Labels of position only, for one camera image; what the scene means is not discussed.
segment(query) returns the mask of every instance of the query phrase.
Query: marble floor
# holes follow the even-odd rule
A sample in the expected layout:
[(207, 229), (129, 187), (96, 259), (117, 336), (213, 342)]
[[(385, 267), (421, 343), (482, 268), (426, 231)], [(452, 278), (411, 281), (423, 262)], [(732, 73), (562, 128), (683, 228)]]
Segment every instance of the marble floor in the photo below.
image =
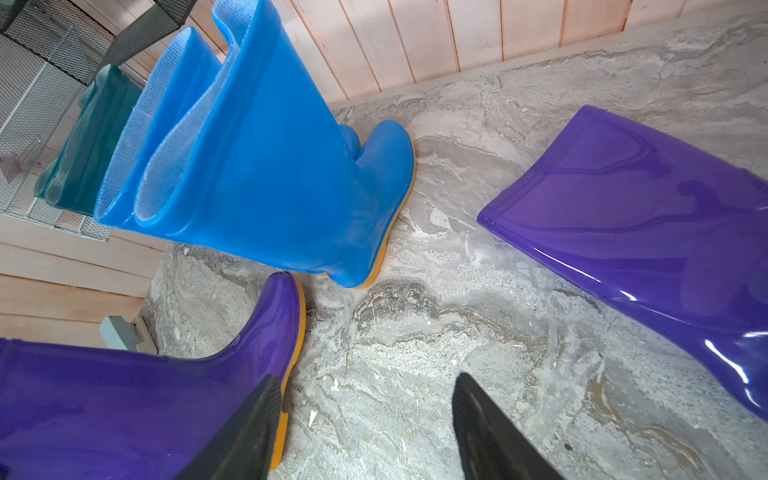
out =
[[(337, 111), (363, 140), (382, 120), (405, 125), (418, 174), (373, 286), (301, 275), (306, 342), (271, 478), (463, 478), (450, 406), (461, 371), (567, 480), (768, 478), (768, 423), (675, 345), (475, 222), (583, 104), (768, 178), (767, 61), (768, 14), (752, 14)], [(143, 311), (159, 350), (223, 348), (272, 272), (169, 247)]]

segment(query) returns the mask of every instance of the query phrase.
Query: blue rain boot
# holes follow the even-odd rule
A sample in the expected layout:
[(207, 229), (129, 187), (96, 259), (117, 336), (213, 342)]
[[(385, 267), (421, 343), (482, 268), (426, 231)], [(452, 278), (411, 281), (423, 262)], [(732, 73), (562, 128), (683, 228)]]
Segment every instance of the blue rain boot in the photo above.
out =
[(139, 227), (134, 202), (147, 162), (173, 127), (210, 87), (221, 62), (192, 27), (168, 45), (150, 74), (120, 136), (96, 201), (104, 225), (162, 237)]
[(268, 0), (221, 0), (214, 20), (230, 53), (149, 160), (136, 194), (137, 225), (287, 270), (326, 272), (342, 286), (368, 286), (412, 186), (408, 134), (385, 121), (359, 149)]

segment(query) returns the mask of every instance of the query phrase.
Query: wooden wall panel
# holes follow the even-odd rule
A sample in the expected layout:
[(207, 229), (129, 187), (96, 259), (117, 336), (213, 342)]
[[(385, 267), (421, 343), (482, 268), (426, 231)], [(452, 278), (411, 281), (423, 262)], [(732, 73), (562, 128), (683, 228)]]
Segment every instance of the wooden wall panel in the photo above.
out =
[(18, 218), (0, 215), (0, 243), (101, 265), (151, 279), (163, 253), (121, 238), (84, 239)]
[(273, 4), (283, 20), (283, 27), (293, 43), (293, 47), (304, 62), (306, 70), (315, 81), (317, 89), (327, 102), (346, 100), (344, 91), (339, 86), (326, 59), (317, 48), (310, 31), (306, 29), (304, 22), (296, 13), (290, 0), (273, 0)]
[(685, 0), (634, 0), (625, 28), (639, 27), (680, 15)]
[(341, 4), (317, 0), (293, 0), (293, 4), (346, 96), (380, 91)]
[(341, 0), (382, 90), (413, 83), (397, 24), (387, 0)]
[(0, 313), (7, 315), (100, 323), (107, 315), (133, 319), (142, 305), (134, 296), (0, 275)]
[(719, 7), (737, 1), (738, 0), (686, 0), (685, 5), (683, 6), (683, 11), (680, 14), (688, 15), (689, 13), (698, 12), (699, 10)]
[(211, 0), (197, 0), (197, 3), (192, 7), (190, 17), (200, 26), (200, 29), (205, 32), (206, 35), (219, 47), (224, 54), (230, 52), (230, 46), (227, 40), (224, 39), (224, 35), (221, 34), (219, 28), (214, 22), (210, 10), (214, 4)]
[(458, 69), (502, 61), (502, 8), (499, 0), (448, 0)]
[(617, 33), (624, 28), (630, 0), (568, 0), (562, 44)]
[(0, 273), (61, 285), (144, 297), (152, 279), (0, 243)]
[(504, 59), (560, 45), (565, 0), (502, 0)]
[(416, 81), (458, 71), (445, 0), (389, 0)]
[(105, 349), (107, 343), (101, 337), (98, 327), (98, 323), (0, 313), (0, 336), (28, 342), (59, 343)]
[(129, 242), (144, 245), (145, 247), (150, 247), (159, 252), (164, 252), (165, 247), (167, 247), (170, 243), (168, 240), (163, 240), (157, 237), (150, 237), (148, 235), (142, 235), (141, 233), (129, 232), (127, 230), (120, 230), (119, 228), (112, 230), (112, 236), (110, 238), (121, 238)]

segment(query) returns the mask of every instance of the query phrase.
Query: teal rain boot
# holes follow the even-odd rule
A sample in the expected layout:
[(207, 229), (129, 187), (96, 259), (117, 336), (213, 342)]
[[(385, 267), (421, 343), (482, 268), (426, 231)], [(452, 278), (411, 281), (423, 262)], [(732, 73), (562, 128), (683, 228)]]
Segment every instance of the teal rain boot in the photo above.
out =
[(107, 171), (141, 87), (113, 65), (102, 68), (80, 98), (81, 113), (61, 149), (35, 184), (52, 207), (92, 217)]

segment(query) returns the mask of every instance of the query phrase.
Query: rain boot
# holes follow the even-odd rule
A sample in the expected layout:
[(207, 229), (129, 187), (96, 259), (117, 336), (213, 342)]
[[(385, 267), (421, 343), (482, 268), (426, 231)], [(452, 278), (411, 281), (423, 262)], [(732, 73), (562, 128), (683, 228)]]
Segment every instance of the rain boot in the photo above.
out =
[(85, 89), (82, 109), (61, 153), (35, 184), (35, 196), (52, 207), (93, 216), (104, 174), (141, 88), (107, 65)]
[(210, 87), (152, 154), (139, 227), (346, 287), (375, 278), (414, 178), (405, 129), (366, 144), (340, 127), (268, 0), (220, 0), (231, 45)]
[(768, 182), (584, 106), (478, 223), (667, 337), (768, 421)]
[(134, 220), (139, 181), (157, 146), (210, 87), (219, 70), (221, 62), (197, 30), (187, 27), (176, 35), (152, 70), (114, 149), (96, 201), (97, 222), (163, 236)]
[[(0, 468), (25, 479), (173, 478), (266, 376), (285, 393), (304, 316), (301, 284), (281, 272), (235, 340), (203, 359), (0, 339)], [(279, 425), (273, 467), (286, 413)]]

